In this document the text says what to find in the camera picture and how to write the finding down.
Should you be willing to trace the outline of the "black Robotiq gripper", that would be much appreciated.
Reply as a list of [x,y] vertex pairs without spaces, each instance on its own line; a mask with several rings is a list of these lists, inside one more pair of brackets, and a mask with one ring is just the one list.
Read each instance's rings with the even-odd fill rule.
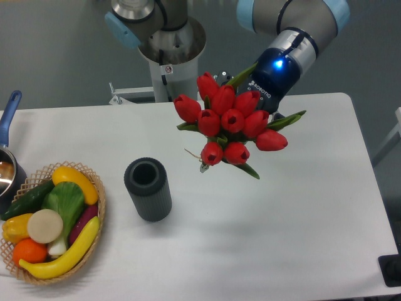
[[[240,84],[237,92],[257,91],[259,101],[258,110],[275,113],[280,101],[300,79],[301,70],[297,62],[284,56],[283,51],[277,48],[268,48],[257,59],[254,71]],[[217,75],[219,86],[226,85],[233,76],[227,71],[220,71]]]

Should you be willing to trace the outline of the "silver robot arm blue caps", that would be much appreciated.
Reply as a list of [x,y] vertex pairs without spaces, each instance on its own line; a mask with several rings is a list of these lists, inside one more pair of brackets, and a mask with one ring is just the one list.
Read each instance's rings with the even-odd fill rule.
[[[258,91],[258,108],[280,119],[280,101],[338,36],[350,8],[346,1],[239,1],[236,16],[245,29],[275,35],[237,91]],[[122,45],[148,61],[156,102],[199,96],[206,33],[188,15],[186,1],[112,1],[105,22]]]

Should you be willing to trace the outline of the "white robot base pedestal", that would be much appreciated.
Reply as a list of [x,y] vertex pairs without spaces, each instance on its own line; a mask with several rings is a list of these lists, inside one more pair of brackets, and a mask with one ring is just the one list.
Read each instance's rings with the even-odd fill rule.
[[105,16],[121,44],[136,46],[148,61],[151,87],[115,89],[110,103],[127,104],[133,98],[152,97],[155,102],[171,102],[180,94],[197,99],[198,59],[206,46],[206,32],[200,22],[189,17],[175,31],[159,30],[140,43],[134,33],[110,13]]

